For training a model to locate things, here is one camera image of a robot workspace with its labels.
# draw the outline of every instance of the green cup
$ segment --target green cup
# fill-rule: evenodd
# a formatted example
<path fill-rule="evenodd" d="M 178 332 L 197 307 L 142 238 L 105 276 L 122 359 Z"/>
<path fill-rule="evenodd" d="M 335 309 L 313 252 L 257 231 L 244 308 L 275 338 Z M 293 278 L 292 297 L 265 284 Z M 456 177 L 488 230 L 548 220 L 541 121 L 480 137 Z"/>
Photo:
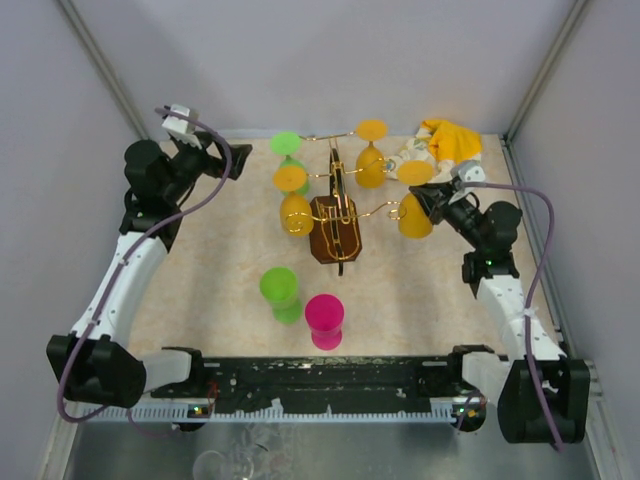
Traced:
<path fill-rule="evenodd" d="M 267 270 L 260 279 L 260 293 L 273 311 L 276 320 L 294 323 L 302 317 L 296 274 L 285 267 Z"/>

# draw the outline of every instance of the pink cup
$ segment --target pink cup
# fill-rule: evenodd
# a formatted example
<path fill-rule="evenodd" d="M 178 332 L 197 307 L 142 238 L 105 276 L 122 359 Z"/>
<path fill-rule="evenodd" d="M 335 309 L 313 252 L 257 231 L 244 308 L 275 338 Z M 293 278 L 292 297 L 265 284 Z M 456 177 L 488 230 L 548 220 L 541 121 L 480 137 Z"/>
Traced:
<path fill-rule="evenodd" d="M 304 309 L 311 329 L 311 341 L 320 350 L 333 350 L 342 341 L 344 307 L 337 297 L 323 293 L 313 297 Z"/>

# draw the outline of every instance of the yellow cup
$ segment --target yellow cup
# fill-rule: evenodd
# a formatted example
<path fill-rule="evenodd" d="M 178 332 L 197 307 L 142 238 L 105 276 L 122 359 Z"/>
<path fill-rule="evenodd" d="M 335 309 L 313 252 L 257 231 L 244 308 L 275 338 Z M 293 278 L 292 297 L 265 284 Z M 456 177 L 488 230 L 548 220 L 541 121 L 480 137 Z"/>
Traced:
<path fill-rule="evenodd" d="M 402 199 L 398 213 L 402 215 L 398 220 L 398 230 L 405 237 L 424 238 L 433 230 L 431 220 L 425 215 L 420 202 L 412 193 L 407 193 Z"/>
<path fill-rule="evenodd" d="M 289 193 L 280 204 L 280 225 L 294 237 L 304 237 L 313 230 L 311 205 L 296 192 Z"/>
<path fill-rule="evenodd" d="M 369 142 L 369 146 L 360 152 L 356 160 L 356 170 L 364 169 L 356 172 L 356 182 L 364 188 L 380 187 L 386 178 L 385 166 L 382 153 Z"/>

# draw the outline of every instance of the plastic cup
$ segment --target plastic cup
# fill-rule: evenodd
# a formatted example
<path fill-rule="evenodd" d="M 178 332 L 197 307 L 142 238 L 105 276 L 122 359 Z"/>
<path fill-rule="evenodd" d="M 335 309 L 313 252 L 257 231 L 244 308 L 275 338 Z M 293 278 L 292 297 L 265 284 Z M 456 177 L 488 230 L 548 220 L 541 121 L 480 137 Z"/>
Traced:
<path fill-rule="evenodd" d="M 302 304 L 298 298 L 296 274 L 285 267 L 267 270 L 260 279 L 260 293 L 273 311 L 276 320 L 290 324 L 302 316 Z"/>
<path fill-rule="evenodd" d="M 249 480 L 253 471 L 251 457 L 243 451 L 209 450 L 198 456 L 192 473 L 194 480 Z"/>
<path fill-rule="evenodd" d="M 320 350 L 333 350 L 342 342 L 344 306 L 337 297 L 323 293 L 313 297 L 304 309 L 311 329 L 311 341 Z"/>

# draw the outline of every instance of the metal floor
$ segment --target metal floor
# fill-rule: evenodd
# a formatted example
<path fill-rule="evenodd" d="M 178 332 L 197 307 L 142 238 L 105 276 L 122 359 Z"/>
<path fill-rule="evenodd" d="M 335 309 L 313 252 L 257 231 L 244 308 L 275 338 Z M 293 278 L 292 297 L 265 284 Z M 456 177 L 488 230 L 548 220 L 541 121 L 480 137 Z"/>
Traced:
<path fill-rule="evenodd" d="M 217 469 L 202 478 L 215 480 L 599 478 L 586 444 L 562 454 L 548 445 L 507 444 L 491 407 L 477 433 L 438 424 L 211 423 L 153 439 L 127 423 L 89 422 L 78 428 L 64 478 L 189 480 L 208 450 L 218 452 L 209 454 Z"/>

